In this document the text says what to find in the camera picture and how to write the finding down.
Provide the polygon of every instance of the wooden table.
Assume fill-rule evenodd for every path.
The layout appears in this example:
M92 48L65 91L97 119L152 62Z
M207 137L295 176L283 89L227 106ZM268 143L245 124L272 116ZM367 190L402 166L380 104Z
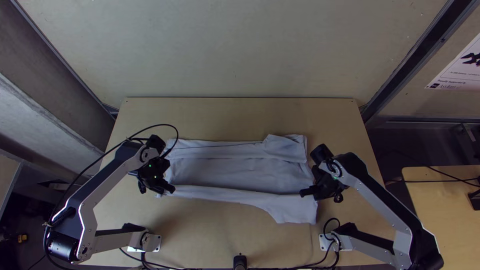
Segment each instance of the wooden table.
M303 134L308 152L325 143L335 153L354 152L382 183L379 168L353 99L339 98L126 98L108 148L150 125L176 126L180 137L210 141L260 141L268 134ZM150 129L140 137L175 136L168 127ZM112 159L103 160L104 166ZM319 203L317 224L277 224L265 211L250 205L140 194L137 181L126 176L94 209L98 229L120 228L130 222L162 235L160 252L147 260L188 268L231 268L235 255L247 256L249 267L294 267L323 256L318 235L324 222L337 217L360 230L393 239L391 226L355 191L344 201ZM334 261L333 252L325 265ZM357 251L341 253L339 265L380 264ZM95 254L90 265L137 266L119 250Z
M0 218L12 192L19 164L16 160L0 155Z
M480 165L434 168L460 179L480 176ZM402 174L405 181L452 180L427 167L406 167ZM445 263L443 269L478 269L480 211L472 208L467 194L479 188L462 182L406 185L423 226L436 237Z

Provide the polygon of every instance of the poster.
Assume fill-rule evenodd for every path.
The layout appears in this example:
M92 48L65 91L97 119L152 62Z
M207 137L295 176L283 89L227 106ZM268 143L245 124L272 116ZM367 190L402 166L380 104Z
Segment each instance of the poster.
M480 91L480 33L425 88Z

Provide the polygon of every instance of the black cable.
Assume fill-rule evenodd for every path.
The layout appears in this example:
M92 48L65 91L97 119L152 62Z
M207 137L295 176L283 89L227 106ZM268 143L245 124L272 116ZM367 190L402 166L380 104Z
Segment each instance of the black cable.
M120 250L125 256L129 257L130 259L133 259L133 260L135 260L135 261L138 261L138 262L141 262L141 263L145 263L145 264L148 264L148 265L158 266L158 267L163 267L163 268L173 269L173 270L187 270L187 269L192 269L192 268L175 268L175 267L171 267L171 266L165 266L165 265L162 265L162 264L158 264L158 263L146 261L146 260L145 260L145 252L142 252L142 255L140 256L140 258L135 258L134 256L126 253L122 248L119 248L119 250Z
M412 161L415 161L416 163L418 163L418 164L420 164L420 165L422 165L422 166L424 166L424 167L429 168L430 170L432 170L432 171L434 171L434 172L437 172L437 173L439 173L439 174L441 174L441 175L444 175L444 176L450 177L450 178L452 178L452 179L455 179L455 180L432 180L432 181L391 180L392 182L406 182L406 183L463 182L463 183L465 183L465 184L467 184L467 185L480 188L480 185L467 182L467 181L471 181L471 180L476 180L477 178L460 179L460 178L458 178L458 177L455 177L455 176L453 176L453 175L450 175L450 174L448 174L448 173L446 173L446 172L443 172L443 171L441 171L441 170L437 170L437 169L435 169L435 168L433 168L433 167L425 164L424 162L422 162L422 161L420 161L420 160L418 160L418 159L416 159L416 158L414 158L414 157L412 157L412 156L410 156L410 155L408 155L408 154L405 154L404 152L402 152L402 151L400 151L400 150L397 150L397 149L392 149L392 150L390 150L390 151L387 151L386 153L383 153L383 154L379 155L379 158L378 158L378 159L381 159L381 158L383 158L384 156L386 156L386 155L388 155L388 154L390 154L390 153L397 153L397 154L399 154L399 155L401 155L401 156L404 156L404 157L406 157L406 158L408 158L408 159L410 159L410 160L412 160Z
M163 153L163 155L160 156L161 159L165 158L168 154L170 154L170 152L172 151L172 149L175 147L175 145L177 144L177 142L179 141L179 130L174 127L173 125L171 124L154 124L154 125L151 125L151 126L148 126L136 133L134 133L132 136L128 137L129 140L131 140L133 137L135 137L136 135L146 131L146 130L149 130L151 128L155 128L155 127L162 127L162 126L165 126L165 127L171 127L175 130L176 132L176 138L175 138L175 142L173 143L173 145L167 150L165 151L165 153Z
M113 150L115 150L116 148L118 148L120 145L122 145L124 142L128 141L128 140L131 140L133 137L135 137L136 135L138 135L139 133L142 133L148 129L151 129L151 128L154 128L154 127L160 127L160 126L167 126L167 127L171 127L173 129L175 129L176 131L176 139L175 139L175 142L173 143L172 147L170 149L168 149L160 158L164 158L166 155L168 155L172 149L174 148L174 146L177 144L177 141L179 140L179 131L176 127L174 127L173 125L171 124L154 124L154 125L151 125L151 126L148 126L136 133L134 133L133 135L131 135L130 137L128 137L127 139L121 141L119 144L115 145L114 147L112 147L110 150L106 151L104 154L102 154L99 158L97 158L94 162L92 162L90 165L88 165L85 169L83 169L76 177L75 179L73 179L73 181L70 183L70 185L67 187L67 189L65 190L65 192L61 195L60 199L58 200L58 202L56 203L55 207L53 208L51 214L50 214L50 218L48 219L48 222L46 223L47 226L45 227L45 233L43 234L43 252L45 253L45 257L50 261L50 263L52 263L54 266L56 266L57 268L60 268L60 269L63 269L63 270L73 270L72 268L67 268L67 267L63 267L61 265L59 265L58 263L56 263L51 257L50 257L50 254L49 254L49 251L48 251L48 243L47 243L47 236L49 235L50 233L50 227L52 226L51 222L52 222L52 218L54 216L54 214L57 212L57 208L59 207L59 205L62 203L65 195L70 191L70 189L73 187L73 185L75 185L75 182L78 181L78 179L80 179L80 177L88 170L90 169L93 165L95 165L97 162L99 162L100 160L102 160L106 155L110 154L110 152L112 152Z
M45 258L45 255L43 255L43 256L42 256L39 260L37 260L34 264L30 265L30 267L27 268L26 270L32 269L34 266L38 265L39 262L41 262L44 258Z
M336 217L332 217L330 218L329 220L327 220L325 222L325 224L323 225L323 235L325 236L326 235L326 229L327 229L327 225L331 222L331 221L337 221L338 222L338 227L340 227L340 221L338 220L338 218ZM338 248L340 249L340 246L341 246L341 243L340 243L340 239L338 238L338 236L336 236L335 234L333 234L333 236L336 237L336 239L338 240ZM325 238L327 240L334 240L333 238L327 238L325 236ZM323 263L326 259L327 259L327 256L329 255L329 251L330 251L330 248L333 246L335 242L332 241L330 243L330 245L328 245L328 248L326 249L326 252L325 252L325 255L323 256L323 258L317 262L314 262L314 263L309 263L309 264L305 264L305 265L301 265L301 266L296 266L296 267L290 267L290 268L276 268L276 270L299 270L299 269L313 269L313 270L325 270L325 269L332 269L332 268L335 268L337 266L337 263L339 262L339 259L340 259L340 253L338 251L335 251L335 255L336 255L336 258L335 258L335 262L331 265L331 266L318 266L318 267L315 267L316 265L319 265L321 263Z
M145 252L142 252L142 253L140 254L140 260L141 260L141 265L143 265L143 267L144 267L145 269L147 269L147 270L152 270L152 269L150 269L150 268L145 264L145 263L146 263L146 261L145 261Z

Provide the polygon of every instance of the logo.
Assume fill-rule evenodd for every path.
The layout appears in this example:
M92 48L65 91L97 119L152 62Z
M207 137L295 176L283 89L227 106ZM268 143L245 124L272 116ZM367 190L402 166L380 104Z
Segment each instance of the logo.
M476 63L476 66L480 66L480 53L479 54L475 54L473 52L465 55L465 56L462 56L460 59L468 59L468 58L471 58L470 60L468 61L465 61L463 62L463 64L473 64L473 63Z

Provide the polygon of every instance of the folded cloth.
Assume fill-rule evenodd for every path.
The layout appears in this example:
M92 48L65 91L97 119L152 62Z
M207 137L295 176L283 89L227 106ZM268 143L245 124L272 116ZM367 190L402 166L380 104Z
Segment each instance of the folded cloth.
M175 139L169 139L169 149ZM315 224L317 202L301 198L312 185L303 135L268 135L263 141L179 139L168 154L170 196L252 205L277 223Z

